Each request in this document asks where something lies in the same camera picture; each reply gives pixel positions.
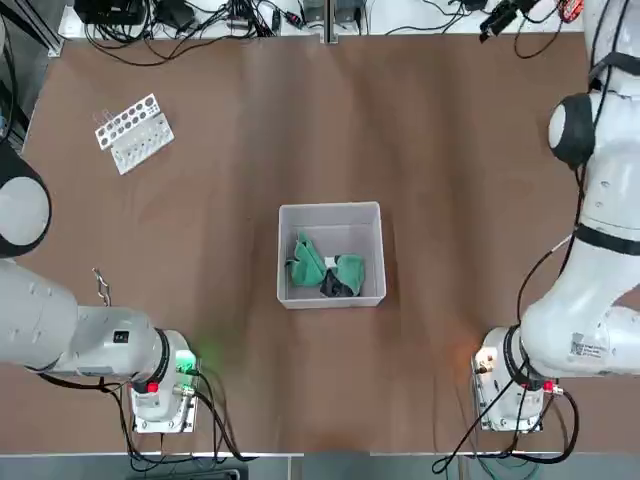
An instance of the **label sticker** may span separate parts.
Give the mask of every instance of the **label sticker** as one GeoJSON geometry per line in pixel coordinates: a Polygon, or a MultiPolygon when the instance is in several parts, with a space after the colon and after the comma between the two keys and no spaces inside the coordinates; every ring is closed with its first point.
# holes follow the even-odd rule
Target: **label sticker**
{"type": "Polygon", "coordinates": [[[574,332],[571,337],[569,354],[583,359],[604,360],[608,354],[608,349],[595,338],[574,332]]]}
{"type": "Polygon", "coordinates": [[[153,408],[160,405],[160,395],[157,393],[148,393],[146,395],[138,395],[136,398],[136,407],[153,408]]]}

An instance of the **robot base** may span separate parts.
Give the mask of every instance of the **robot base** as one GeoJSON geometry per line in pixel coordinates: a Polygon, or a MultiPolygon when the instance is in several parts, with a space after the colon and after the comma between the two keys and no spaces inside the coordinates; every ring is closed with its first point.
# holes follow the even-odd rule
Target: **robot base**
{"type": "Polygon", "coordinates": [[[134,415],[136,433],[191,433],[196,425],[197,399],[183,395],[174,417],[165,422],[150,422],[134,415]]]}
{"type": "Polygon", "coordinates": [[[193,394],[197,377],[186,372],[197,369],[196,357],[182,335],[173,330],[164,333],[170,358],[157,392],[130,390],[133,429],[137,433],[190,433],[195,428],[197,399],[193,394]]]}
{"type": "MultiPolygon", "coordinates": [[[[474,408],[478,415],[494,401],[511,380],[504,366],[504,359],[501,358],[505,334],[505,328],[492,330],[485,338],[482,348],[471,360],[474,408]]],[[[542,390],[526,392],[518,422],[524,393],[525,389],[521,385],[512,383],[482,418],[482,430],[513,432],[517,427],[522,433],[529,432],[540,417],[544,393],[542,390]]],[[[533,431],[539,430],[542,430],[542,422],[533,431]]]]}

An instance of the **black strap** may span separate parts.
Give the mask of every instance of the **black strap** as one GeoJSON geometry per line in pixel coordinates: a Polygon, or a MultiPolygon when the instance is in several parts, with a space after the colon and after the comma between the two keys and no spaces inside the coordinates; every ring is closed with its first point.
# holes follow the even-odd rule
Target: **black strap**
{"type": "Polygon", "coordinates": [[[640,58],[626,53],[610,52],[596,63],[589,72],[589,88],[598,90],[598,76],[607,67],[616,67],[634,77],[640,76],[640,58]]]}
{"type": "Polygon", "coordinates": [[[594,247],[604,248],[623,255],[640,256],[640,242],[635,240],[614,237],[583,224],[578,225],[575,236],[578,240],[594,247]]]}

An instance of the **metal clamp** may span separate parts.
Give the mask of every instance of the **metal clamp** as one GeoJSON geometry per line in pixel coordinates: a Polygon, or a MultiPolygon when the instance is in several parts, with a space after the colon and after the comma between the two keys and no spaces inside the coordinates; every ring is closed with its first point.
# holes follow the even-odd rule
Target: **metal clamp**
{"type": "Polygon", "coordinates": [[[111,286],[105,281],[100,270],[97,268],[92,269],[93,274],[98,282],[98,296],[102,299],[105,307],[111,306],[111,286]]]}

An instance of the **green cloth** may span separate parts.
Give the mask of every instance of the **green cloth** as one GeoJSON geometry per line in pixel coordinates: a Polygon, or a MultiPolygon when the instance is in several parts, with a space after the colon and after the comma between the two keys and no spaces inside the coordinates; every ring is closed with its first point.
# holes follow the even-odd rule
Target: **green cloth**
{"type": "Polygon", "coordinates": [[[364,283],[364,260],[360,255],[340,255],[336,258],[336,268],[333,273],[336,278],[353,292],[353,296],[360,295],[364,283]]]}
{"type": "Polygon", "coordinates": [[[293,284],[298,287],[320,285],[327,273],[327,267],[304,232],[298,234],[294,257],[291,260],[287,260],[293,284]]]}

